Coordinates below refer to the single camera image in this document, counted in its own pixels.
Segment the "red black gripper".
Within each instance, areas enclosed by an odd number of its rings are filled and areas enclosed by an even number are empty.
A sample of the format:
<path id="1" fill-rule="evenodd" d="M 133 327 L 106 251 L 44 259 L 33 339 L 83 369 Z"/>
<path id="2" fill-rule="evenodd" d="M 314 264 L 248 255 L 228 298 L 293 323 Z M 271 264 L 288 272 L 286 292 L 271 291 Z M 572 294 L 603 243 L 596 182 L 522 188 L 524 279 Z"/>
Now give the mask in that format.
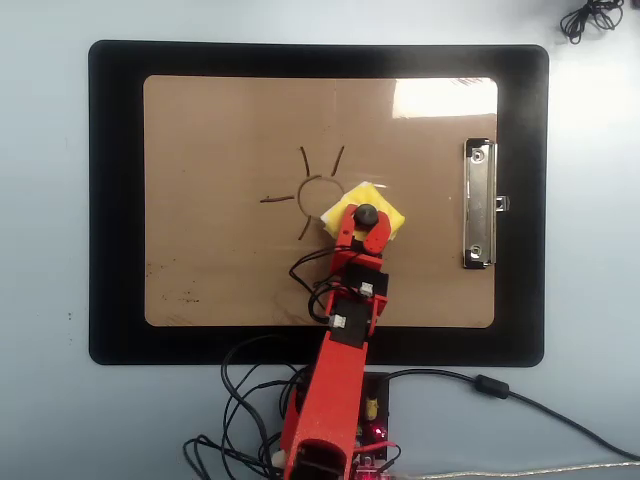
<path id="1" fill-rule="evenodd" d="M 348 204 L 338 224 L 336 247 L 331 256 L 328 286 L 332 290 L 364 298 L 386 297 L 389 275 L 382 271 L 381 253 L 391 236 L 391 222 L 386 213 L 368 209 L 361 215 L 361 229 L 366 232 L 362 244 L 352 245 L 356 204 Z"/>

